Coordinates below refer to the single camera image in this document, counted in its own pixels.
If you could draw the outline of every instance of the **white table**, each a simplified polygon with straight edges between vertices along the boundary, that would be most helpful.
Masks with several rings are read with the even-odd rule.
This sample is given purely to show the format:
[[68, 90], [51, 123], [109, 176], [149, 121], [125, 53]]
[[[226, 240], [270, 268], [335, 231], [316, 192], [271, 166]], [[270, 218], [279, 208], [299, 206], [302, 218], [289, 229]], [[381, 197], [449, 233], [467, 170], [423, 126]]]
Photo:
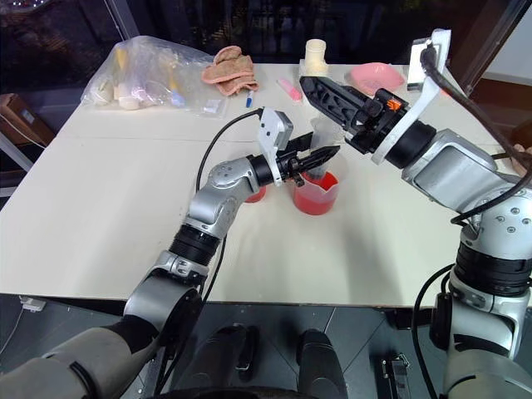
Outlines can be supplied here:
[[[314, 112], [275, 80], [296, 70], [256, 65], [254, 97], [254, 106], [287, 113], [293, 137], [311, 130]], [[340, 81], [348, 70], [331, 66], [331, 76]], [[397, 94], [411, 103], [418, 97], [404, 88]], [[244, 103], [245, 95], [231, 99], [223, 120], [155, 107], [78, 107], [0, 213], [0, 292], [127, 298], [179, 228], [206, 146], [247, 111]], [[422, 120], [499, 151], [445, 95]], [[206, 169], [258, 154], [258, 127], [257, 118], [234, 126]], [[349, 171], [328, 214], [302, 214], [286, 188], [273, 186], [261, 202], [242, 206], [211, 300], [411, 306], [429, 275], [454, 261], [460, 228], [449, 223], [452, 212], [404, 183], [392, 165], [376, 166], [348, 145], [340, 155]]]

